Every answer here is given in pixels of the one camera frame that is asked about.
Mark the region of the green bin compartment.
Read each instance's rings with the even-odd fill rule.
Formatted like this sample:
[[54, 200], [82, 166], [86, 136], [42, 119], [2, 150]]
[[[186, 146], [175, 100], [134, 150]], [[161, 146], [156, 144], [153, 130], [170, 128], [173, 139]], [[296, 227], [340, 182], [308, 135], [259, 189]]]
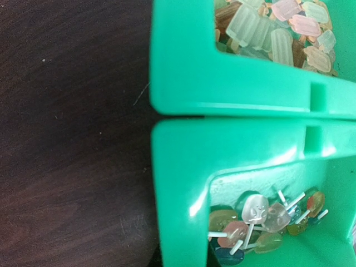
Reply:
[[213, 206], [243, 207], [250, 194], [325, 194], [328, 214], [279, 249], [242, 266], [354, 266], [355, 123], [336, 120], [167, 120], [152, 132], [152, 164], [164, 266], [206, 266]]
[[338, 77], [217, 50], [212, 1], [154, 1], [150, 101], [163, 115], [355, 119], [355, 2], [326, 2]]

